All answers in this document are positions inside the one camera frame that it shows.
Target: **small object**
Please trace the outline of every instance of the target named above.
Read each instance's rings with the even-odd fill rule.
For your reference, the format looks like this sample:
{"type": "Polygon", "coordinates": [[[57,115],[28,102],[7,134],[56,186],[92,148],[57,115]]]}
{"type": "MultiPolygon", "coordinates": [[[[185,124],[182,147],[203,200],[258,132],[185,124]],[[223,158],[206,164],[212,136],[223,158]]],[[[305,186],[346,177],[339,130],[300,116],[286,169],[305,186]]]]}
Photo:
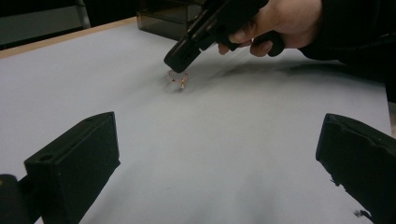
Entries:
{"type": "Polygon", "coordinates": [[[168,81],[176,82],[177,84],[180,84],[181,89],[184,89],[186,87],[186,82],[187,82],[187,78],[189,77],[189,74],[186,71],[184,71],[181,73],[181,74],[183,74],[183,77],[176,78],[176,77],[173,77],[174,73],[175,73],[174,70],[168,71],[168,76],[167,76],[168,81]]]}

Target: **white surface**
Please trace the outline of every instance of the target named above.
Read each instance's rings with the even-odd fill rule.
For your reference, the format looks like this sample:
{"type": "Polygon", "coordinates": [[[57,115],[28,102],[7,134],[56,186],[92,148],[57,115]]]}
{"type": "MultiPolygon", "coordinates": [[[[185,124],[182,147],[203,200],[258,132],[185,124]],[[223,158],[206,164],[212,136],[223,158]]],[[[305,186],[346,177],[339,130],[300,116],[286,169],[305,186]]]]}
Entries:
{"type": "Polygon", "coordinates": [[[370,223],[315,160],[326,113],[390,133],[382,84],[298,50],[212,48],[180,91],[175,41],[135,24],[0,60],[0,171],[73,125],[115,111],[121,166],[81,223],[370,223]]]}

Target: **black container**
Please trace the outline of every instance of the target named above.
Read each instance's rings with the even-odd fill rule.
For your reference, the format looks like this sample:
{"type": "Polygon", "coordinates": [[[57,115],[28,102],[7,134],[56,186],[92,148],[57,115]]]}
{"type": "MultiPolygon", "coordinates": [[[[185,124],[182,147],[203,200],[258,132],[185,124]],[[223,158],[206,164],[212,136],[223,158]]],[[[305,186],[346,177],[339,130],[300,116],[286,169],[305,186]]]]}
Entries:
{"type": "Polygon", "coordinates": [[[137,25],[142,31],[179,40],[200,10],[191,0],[138,0],[137,25]]]}

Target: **black sleeve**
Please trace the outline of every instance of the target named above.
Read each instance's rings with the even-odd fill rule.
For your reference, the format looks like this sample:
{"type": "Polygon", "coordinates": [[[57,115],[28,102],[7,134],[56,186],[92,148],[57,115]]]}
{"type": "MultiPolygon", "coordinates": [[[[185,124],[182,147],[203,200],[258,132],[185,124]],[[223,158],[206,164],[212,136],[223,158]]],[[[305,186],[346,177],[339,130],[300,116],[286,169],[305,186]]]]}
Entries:
{"type": "Polygon", "coordinates": [[[307,58],[396,71],[396,0],[322,0],[322,10],[307,58]]]}

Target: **black device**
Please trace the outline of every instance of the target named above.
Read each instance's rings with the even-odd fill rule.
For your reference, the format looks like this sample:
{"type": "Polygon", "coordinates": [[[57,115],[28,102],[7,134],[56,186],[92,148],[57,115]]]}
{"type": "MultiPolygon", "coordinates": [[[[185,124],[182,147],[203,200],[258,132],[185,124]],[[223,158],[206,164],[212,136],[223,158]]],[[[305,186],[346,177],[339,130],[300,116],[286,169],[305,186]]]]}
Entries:
{"type": "Polygon", "coordinates": [[[375,224],[396,223],[396,139],[347,117],[327,114],[317,160],[375,224]]]}
{"type": "MultiPolygon", "coordinates": [[[[183,72],[201,53],[214,42],[225,44],[230,50],[238,48],[228,36],[235,33],[255,16],[268,0],[206,0],[201,3],[198,14],[187,33],[167,53],[164,62],[174,71],[183,72]]],[[[276,56],[285,48],[282,39],[275,31],[255,38],[255,43],[266,40],[273,42],[269,56],[276,56]]]]}
{"type": "Polygon", "coordinates": [[[114,113],[84,119],[27,159],[22,180],[0,175],[0,223],[79,223],[119,157],[114,113]]]}

